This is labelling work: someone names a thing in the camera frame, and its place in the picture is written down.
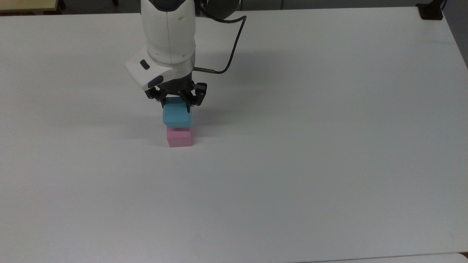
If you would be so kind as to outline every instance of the table surface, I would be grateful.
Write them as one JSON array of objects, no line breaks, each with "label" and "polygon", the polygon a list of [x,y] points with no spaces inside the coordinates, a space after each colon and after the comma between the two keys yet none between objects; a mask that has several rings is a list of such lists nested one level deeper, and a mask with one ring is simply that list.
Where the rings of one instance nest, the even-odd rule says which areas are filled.
[{"label": "table surface", "polygon": [[468,263],[461,254],[398,256],[354,260],[327,261],[328,263]]},{"label": "table surface", "polygon": [[0,13],[54,11],[57,3],[58,0],[1,0]]},{"label": "table surface", "polygon": [[[252,11],[169,148],[124,69],[139,14],[0,17],[5,262],[294,263],[468,251],[468,71],[416,8]],[[238,24],[197,19],[221,69]]]}]

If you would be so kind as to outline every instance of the foam block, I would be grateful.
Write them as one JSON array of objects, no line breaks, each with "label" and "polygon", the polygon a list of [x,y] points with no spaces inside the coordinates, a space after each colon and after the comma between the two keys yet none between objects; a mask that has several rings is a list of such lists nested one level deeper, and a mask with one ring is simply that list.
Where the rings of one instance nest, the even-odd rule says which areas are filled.
[{"label": "foam block", "polygon": [[171,148],[192,146],[192,132],[190,128],[167,127],[166,138]]},{"label": "foam block", "polygon": [[162,122],[169,128],[190,128],[192,113],[187,112],[187,105],[182,98],[169,97],[162,109]]}]

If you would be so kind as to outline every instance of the blue block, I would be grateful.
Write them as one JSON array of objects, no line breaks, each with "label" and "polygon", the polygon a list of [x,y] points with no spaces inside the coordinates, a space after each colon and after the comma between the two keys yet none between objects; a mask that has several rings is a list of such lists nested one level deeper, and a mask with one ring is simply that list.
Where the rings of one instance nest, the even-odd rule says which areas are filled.
[{"label": "blue block", "polygon": [[190,128],[192,112],[187,112],[187,104],[181,97],[169,97],[162,109],[162,122],[169,128]]}]

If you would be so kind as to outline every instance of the black cable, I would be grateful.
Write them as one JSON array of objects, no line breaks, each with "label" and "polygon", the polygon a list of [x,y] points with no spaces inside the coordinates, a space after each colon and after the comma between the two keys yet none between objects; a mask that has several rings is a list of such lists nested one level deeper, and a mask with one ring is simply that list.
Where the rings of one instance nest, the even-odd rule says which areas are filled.
[{"label": "black cable", "polygon": [[231,57],[229,58],[229,62],[227,63],[227,66],[225,69],[223,69],[222,71],[216,71],[216,70],[212,70],[212,69],[207,69],[207,68],[202,68],[202,67],[194,67],[193,70],[194,71],[201,71],[201,72],[207,72],[207,73],[214,73],[214,74],[223,74],[224,72],[227,71],[227,69],[229,68],[229,66],[231,65],[231,61],[233,60],[233,57],[234,57],[234,52],[235,52],[235,48],[237,46],[237,41],[239,41],[239,37],[241,36],[241,32],[242,32],[242,28],[244,27],[244,24],[245,24],[245,20],[247,19],[247,16],[241,16],[239,18],[236,18],[236,19],[233,19],[233,20],[224,20],[224,19],[219,19],[217,17],[214,17],[213,15],[211,15],[210,13],[208,13],[206,10],[204,10],[201,6],[200,6],[200,3],[197,1],[197,0],[194,0],[196,6],[200,9],[200,11],[205,14],[207,17],[213,19],[214,21],[216,22],[220,22],[220,23],[225,23],[225,24],[232,24],[232,23],[237,23],[237,22],[240,22],[242,21],[242,24],[241,24],[241,27],[239,27],[239,32],[237,32],[237,37],[235,38],[235,41],[234,41],[234,46],[233,46],[233,50],[231,52]]}]

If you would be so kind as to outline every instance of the floor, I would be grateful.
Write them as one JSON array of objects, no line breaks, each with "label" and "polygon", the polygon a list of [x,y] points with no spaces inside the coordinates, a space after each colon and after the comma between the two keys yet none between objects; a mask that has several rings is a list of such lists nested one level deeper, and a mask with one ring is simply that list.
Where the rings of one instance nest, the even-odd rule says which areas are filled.
[{"label": "floor", "polygon": [[[139,13],[140,0],[64,0],[62,14]],[[429,0],[243,0],[243,10],[354,8],[354,7],[413,7]],[[447,22],[468,67],[468,0],[448,0],[444,9]]]}]

